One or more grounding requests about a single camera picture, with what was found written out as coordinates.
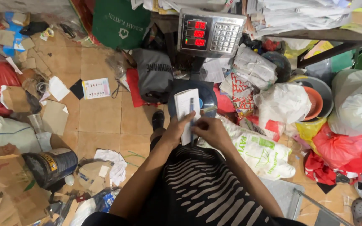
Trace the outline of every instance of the person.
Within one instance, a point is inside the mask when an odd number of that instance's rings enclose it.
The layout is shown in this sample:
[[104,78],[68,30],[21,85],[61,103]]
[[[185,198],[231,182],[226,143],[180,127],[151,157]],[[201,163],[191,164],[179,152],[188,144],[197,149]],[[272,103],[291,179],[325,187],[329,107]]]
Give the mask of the person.
[[180,145],[195,112],[167,130],[164,113],[152,118],[150,154],[121,189],[108,213],[91,214],[82,226],[246,225],[301,226],[283,218],[282,210],[244,162],[222,122],[202,116],[192,132],[211,148]]
[[352,203],[353,222],[355,226],[362,226],[362,198],[357,198]]

